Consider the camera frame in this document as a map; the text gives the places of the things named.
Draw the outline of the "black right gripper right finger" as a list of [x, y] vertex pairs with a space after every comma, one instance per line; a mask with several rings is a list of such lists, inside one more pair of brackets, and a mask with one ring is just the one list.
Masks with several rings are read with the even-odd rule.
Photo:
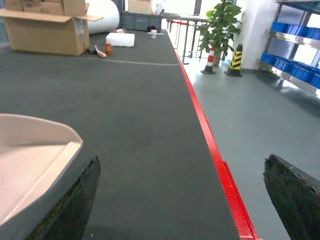
[[263, 180], [271, 202], [292, 240], [320, 238], [320, 181], [271, 154]]

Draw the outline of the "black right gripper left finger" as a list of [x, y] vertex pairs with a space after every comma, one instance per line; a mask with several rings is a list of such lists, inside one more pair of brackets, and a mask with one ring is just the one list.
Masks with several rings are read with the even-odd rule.
[[81, 240], [95, 201], [100, 175], [101, 163], [95, 156], [26, 239]]

